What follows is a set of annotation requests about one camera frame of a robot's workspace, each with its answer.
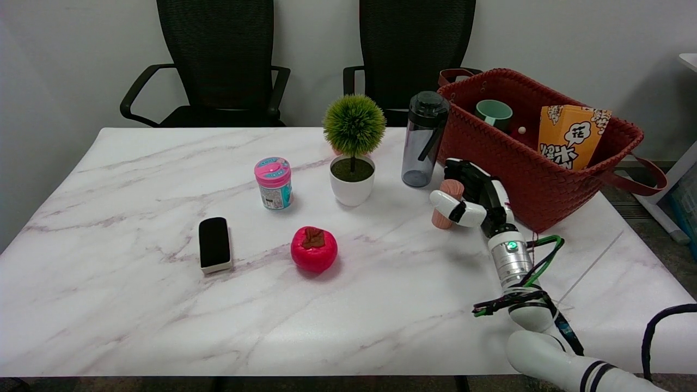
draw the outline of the pink lid jar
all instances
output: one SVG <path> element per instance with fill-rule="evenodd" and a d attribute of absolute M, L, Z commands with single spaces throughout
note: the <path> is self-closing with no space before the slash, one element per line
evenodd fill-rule
<path fill-rule="evenodd" d="M 270 210 L 282 210 L 291 205 L 291 165 L 277 156 L 264 158 L 254 166 L 261 202 Z"/>

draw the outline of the green plant ball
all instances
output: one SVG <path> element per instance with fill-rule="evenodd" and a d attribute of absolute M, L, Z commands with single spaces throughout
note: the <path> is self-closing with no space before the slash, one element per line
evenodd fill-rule
<path fill-rule="evenodd" d="M 344 155 L 366 155 L 380 145 L 386 122 L 382 109 L 372 99 L 343 96 L 327 109 L 324 138 Z"/>

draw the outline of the popcorn box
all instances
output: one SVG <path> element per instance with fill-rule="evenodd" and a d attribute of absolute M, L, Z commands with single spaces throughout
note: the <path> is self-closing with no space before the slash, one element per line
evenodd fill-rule
<path fill-rule="evenodd" d="M 537 152 L 567 169 L 585 169 L 611 115 L 591 107 L 543 106 Z"/>

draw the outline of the green cable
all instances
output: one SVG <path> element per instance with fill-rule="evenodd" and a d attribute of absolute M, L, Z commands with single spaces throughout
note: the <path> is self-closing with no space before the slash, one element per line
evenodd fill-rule
<path fill-rule="evenodd" d="M 544 243 L 551 243 L 552 241 L 556 241 L 557 244 L 554 245 L 554 249 L 549 253 L 549 255 L 547 255 L 547 256 L 543 259 L 544 264 L 539 268 L 539 271 L 535 272 L 535 274 L 534 274 L 533 276 L 531 276 L 530 279 L 529 279 L 527 282 L 525 282 L 525 284 L 523 285 L 523 287 L 530 287 L 530 286 L 532 286 L 532 285 L 537 281 L 537 279 L 542 275 L 542 273 L 543 273 L 543 272 L 547 269 L 547 267 L 549 267 L 549 265 L 552 263 L 552 259 L 554 259 L 554 256 L 557 254 L 557 252 L 559 251 L 559 249 L 561 249 L 562 245 L 564 245 L 564 242 L 563 242 L 563 240 L 562 240 L 562 237 L 560 237 L 560 236 L 549 236 L 549 237 L 545 237 L 545 238 L 543 238 L 543 239 L 540 239 L 540 240 L 536 241 L 535 243 L 537 244 L 538 242 L 541 243 L 541 242 L 543 242 L 543 241 L 544 241 Z"/>

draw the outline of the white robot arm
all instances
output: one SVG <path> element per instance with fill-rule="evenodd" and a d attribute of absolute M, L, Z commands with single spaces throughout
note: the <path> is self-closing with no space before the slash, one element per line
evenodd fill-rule
<path fill-rule="evenodd" d="M 525 329 L 514 332 L 508 340 L 506 353 L 514 369 L 569 392 L 663 391 L 648 380 L 583 356 L 575 334 L 542 288 L 535 284 L 524 287 L 533 263 L 527 243 L 515 227 L 508 195 L 497 178 L 470 162 L 452 158 L 446 161 L 445 178 L 462 182 L 465 195 L 457 200 L 435 190 L 429 197 L 433 206 L 458 225 L 482 227 L 490 238 L 489 252 L 504 296 L 534 298 L 506 305 L 513 321 Z M 491 306 L 497 304 L 492 301 L 485 311 L 495 311 Z"/>

